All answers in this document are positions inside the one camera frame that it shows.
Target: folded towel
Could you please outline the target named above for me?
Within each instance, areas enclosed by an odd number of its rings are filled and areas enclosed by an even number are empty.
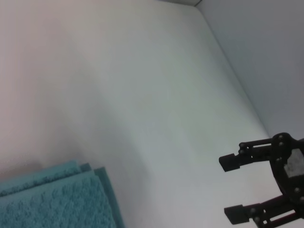
[[[16,177],[0,183],[0,197],[73,176],[81,171],[76,161],[70,161],[39,172]]]
[[[86,171],[0,198],[1,228],[115,228],[100,179]]]

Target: textured towel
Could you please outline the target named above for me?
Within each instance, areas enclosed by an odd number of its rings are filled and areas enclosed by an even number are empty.
[[[1,228],[115,228],[93,171],[0,198]]]
[[[23,175],[0,183],[0,197],[50,183],[65,177],[79,174],[81,169],[76,161],[53,166],[39,172]]]

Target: white surface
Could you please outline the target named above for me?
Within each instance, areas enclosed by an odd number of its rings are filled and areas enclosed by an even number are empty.
[[[10,0],[0,29],[2,178],[105,165],[129,228],[232,227],[279,194],[267,164],[218,163],[267,134],[195,8]]]
[[[272,136],[304,137],[304,1],[204,0],[198,8]]]
[[[177,4],[183,4],[187,6],[195,6],[196,4],[198,4],[200,0],[160,0],[160,1],[167,1]]]

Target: white backdrop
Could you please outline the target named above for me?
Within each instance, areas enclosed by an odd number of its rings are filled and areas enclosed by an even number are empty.
[[[204,14],[273,136],[304,138],[304,1],[204,0]]]
[[[2,178],[105,165],[129,228],[232,227],[224,207],[279,194],[267,164],[218,163],[267,134],[197,9],[0,2]]]

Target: white wall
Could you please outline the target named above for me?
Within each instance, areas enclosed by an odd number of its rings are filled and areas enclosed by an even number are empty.
[[[304,137],[304,1],[198,5],[270,135]]]
[[[267,164],[218,163],[267,134],[195,8],[10,0],[0,29],[2,178],[105,165],[129,228],[231,227],[279,194]]]

